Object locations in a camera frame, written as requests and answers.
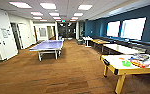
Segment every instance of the door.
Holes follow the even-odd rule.
[[[20,33],[19,38],[21,38],[23,49],[29,47],[31,42],[28,35],[27,26],[25,24],[18,24],[18,31]]]

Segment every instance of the window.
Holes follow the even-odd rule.
[[[146,18],[123,21],[121,37],[141,40],[145,21]]]
[[[107,26],[107,36],[118,37],[120,21],[109,22]]]

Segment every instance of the wooden table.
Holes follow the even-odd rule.
[[[103,44],[105,47],[109,48],[109,55],[111,54],[111,50],[115,50],[116,52],[122,54],[135,54],[135,53],[145,53],[139,50],[131,49],[118,44]]]
[[[150,73],[150,65],[146,68],[140,68],[135,65],[126,67],[122,65],[122,60],[120,58],[125,58],[126,60],[132,55],[107,55],[101,56],[101,61],[105,64],[104,77],[107,77],[108,69],[111,70],[115,75],[118,75],[118,82],[116,85],[115,92],[117,94],[121,93],[123,83],[125,80],[125,75],[128,74],[147,74]]]
[[[107,42],[107,41],[103,41],[103,40],[100,40],[100,39],[93,39],[91,40],[93,43],[94,43],[94,48],[96,47],[96,44],[98,45],[102,45],[101,47],[101,52],[103,52],[103,49],[104,49],[104,45],[103,44],[110,44],[110,42]]]

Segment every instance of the doorway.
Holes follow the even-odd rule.
[[[58,33],[62,38],[76,38],[76,23],[58,23]]]
[[[20,35],[20,31],[19,31],[19,27],[16,23],[10,23],[11,24],[11,28],[12,28],[12,32],[14,35],[14,39],[16,42],[16,46],[17,49],[23,49],[23,45],[22,45],[22,41],[21,41],[21,35]]]

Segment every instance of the ping pong table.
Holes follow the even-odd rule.
[[[55,53],[55,58],[61,54],[61,49],[64,40],[47,40],[30,48],[30,51],[38,51],[39,60],[42,60],[44,53]]]

